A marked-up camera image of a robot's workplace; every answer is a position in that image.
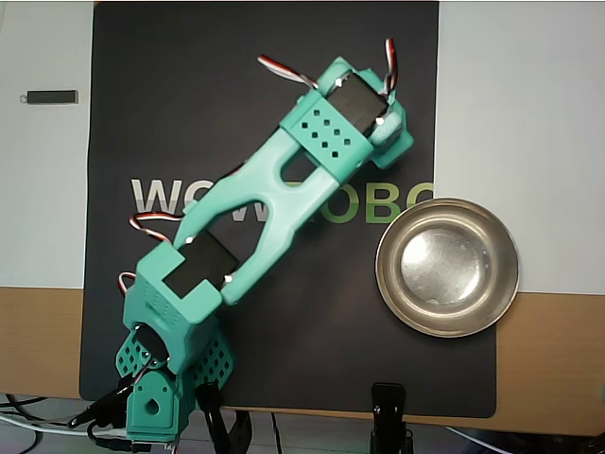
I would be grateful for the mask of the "teal gripper body with servo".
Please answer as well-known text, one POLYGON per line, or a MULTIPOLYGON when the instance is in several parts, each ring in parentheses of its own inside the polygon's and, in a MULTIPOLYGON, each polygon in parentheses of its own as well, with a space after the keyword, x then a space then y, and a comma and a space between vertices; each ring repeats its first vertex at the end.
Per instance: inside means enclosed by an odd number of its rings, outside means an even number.
POLYGON ((371 134, 373 153, 371 161, 380 169, 387 169, 398 161, 413 145, 414 139, 405 125, 376 126, 371 134))

